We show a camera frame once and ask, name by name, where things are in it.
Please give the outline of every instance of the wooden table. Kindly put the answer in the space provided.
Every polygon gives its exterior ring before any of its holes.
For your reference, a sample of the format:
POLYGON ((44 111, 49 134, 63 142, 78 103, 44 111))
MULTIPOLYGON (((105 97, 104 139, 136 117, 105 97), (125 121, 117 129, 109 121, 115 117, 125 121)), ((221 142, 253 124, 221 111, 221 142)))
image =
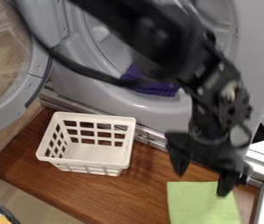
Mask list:
MULTIPOLYGON (((45 108, 0 153, 0 179, 86 223, 169 223, 168 181, 216 181, 219 177, 190 164, 179 178, 167 153, 137 142, 131 166, 120 177, 60 171, 35 157, 53 113, 45 108)), ((234 192, 242 219, 249 223, 259 189, 249 185, 234 192)))

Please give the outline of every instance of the white floor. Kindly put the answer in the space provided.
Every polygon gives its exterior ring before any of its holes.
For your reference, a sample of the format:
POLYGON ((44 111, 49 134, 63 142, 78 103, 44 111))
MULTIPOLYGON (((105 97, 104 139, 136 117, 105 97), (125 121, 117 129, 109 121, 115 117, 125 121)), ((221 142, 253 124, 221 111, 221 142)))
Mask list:
POLYGON ((83 224, 83 222, 5 183, 1 179, 0 205, 8 208, 21 224, 83 224))

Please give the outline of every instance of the white plastic basket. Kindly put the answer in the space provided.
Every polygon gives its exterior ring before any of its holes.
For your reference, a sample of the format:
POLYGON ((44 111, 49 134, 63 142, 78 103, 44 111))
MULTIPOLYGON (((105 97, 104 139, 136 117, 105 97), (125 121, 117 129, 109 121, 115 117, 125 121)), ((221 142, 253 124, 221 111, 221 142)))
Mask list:
POLYGON ((135 118, 55 112, 38 160, 65 172, 119 176, 129 167, 135 118))

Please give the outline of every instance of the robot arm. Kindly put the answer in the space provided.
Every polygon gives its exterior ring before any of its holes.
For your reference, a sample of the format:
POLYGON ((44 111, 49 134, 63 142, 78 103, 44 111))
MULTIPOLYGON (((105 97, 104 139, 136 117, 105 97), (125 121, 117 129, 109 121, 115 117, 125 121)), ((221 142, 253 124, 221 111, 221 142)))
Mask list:
POLYGON ((167 133, 170 159, 183 175, 190 160, 221 174, 218 195, 245 184, 251 168, 239 156, 252 135, 244 125, 252 108, 240 72, 216 48, 214 34, 198 20, 191 6, 157 5, 149 0, 69 0, 108 26, 131 46, 134 62, 146 74, 142 80, 122 81, 78 65, 49 48, 31 31, 43 48, 72 71, 107 83, 131 88, 145 81, 174 81, 192 98, 190 133, 167 133), (247 142, 233 146, 231 130, 239 126, 247 142))

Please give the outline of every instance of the green cloth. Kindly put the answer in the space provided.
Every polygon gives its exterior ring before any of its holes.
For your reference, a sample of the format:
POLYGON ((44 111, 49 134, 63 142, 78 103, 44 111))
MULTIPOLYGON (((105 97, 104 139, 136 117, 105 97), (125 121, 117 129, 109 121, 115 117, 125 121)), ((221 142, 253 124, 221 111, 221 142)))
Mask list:
POLYGON ((233 193, 216 194, 218 182, 167 183, 171 224, 240 224, 233 193))

